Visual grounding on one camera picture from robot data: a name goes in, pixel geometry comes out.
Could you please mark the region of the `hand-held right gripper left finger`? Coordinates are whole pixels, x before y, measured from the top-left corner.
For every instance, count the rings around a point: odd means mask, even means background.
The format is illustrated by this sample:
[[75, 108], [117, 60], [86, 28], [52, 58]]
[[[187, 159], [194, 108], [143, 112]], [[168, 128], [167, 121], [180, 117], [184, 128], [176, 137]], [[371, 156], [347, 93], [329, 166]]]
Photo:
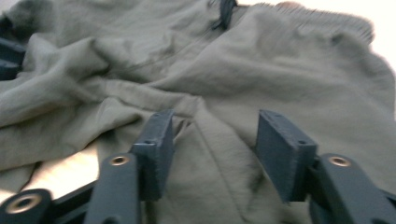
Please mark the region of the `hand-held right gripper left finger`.
[[142, 201], [158, 201], [163, 196], [175, 152], [173, 116], [173, 110], [154, 113], [131, 148], [138, 160]]

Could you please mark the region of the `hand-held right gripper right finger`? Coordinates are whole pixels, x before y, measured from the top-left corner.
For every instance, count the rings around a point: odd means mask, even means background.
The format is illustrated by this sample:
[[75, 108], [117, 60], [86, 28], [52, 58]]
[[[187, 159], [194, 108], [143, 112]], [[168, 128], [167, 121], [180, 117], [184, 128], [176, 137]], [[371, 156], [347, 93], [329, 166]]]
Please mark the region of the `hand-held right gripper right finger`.
[[317, 148], [315, 141], [283, 115], [259, 112], [256, 153], [284, 203], [305, 200], [307, 168], [314, 164]]

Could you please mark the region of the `olive green pants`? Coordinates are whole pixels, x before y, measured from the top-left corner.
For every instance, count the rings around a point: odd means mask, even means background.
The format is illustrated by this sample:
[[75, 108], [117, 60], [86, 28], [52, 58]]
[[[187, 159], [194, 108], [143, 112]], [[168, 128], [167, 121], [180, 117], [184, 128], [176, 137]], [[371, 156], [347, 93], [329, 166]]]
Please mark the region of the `olive green pants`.
[[258, 113], [278, 112], [324, 153], [396, 191], [394, 76], [368, 21], [258, 4], [217, 26], [220, 0], [20, 0], [4, 14], [26, 44], [0, 81], [0, 189], [40, 161], [95, 143], [127, 150], [149, 116], [175, 111], [165, 195], [145, 224], [308, 224], [254, 155]]

